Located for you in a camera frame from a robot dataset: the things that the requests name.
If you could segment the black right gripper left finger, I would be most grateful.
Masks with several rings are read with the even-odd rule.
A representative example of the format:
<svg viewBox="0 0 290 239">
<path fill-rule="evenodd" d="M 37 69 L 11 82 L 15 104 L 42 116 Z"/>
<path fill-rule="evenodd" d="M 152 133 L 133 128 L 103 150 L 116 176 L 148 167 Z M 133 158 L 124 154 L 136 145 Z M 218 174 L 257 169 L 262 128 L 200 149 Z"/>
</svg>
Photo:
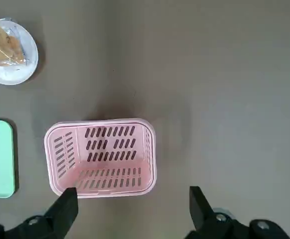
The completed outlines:
<svg viewBox="0 0 290 239">
<path fill-rule="evenodd" d="M 67 188 L 44 215 L 32 216 L 10 230 L 0 225 L 0 239 L 63 239 L 77 215 L 77 189 Z"/>
</svg>

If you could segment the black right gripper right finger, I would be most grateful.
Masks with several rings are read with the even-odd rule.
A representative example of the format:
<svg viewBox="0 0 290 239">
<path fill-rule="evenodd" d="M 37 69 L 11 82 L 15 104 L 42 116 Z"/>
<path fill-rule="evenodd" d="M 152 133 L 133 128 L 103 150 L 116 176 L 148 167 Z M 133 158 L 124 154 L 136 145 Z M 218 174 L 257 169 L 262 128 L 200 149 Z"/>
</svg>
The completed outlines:
<svg viewBox="0 0 290 239">
<path fill-rule="evenodd" d="M 246 226 L 228 214 L 215 212 L 198 186 L 189 187 L 189 211 L 195 227 L 187 239 L 288 239 L 276 223 L 255 219 Z"/>
</svg>

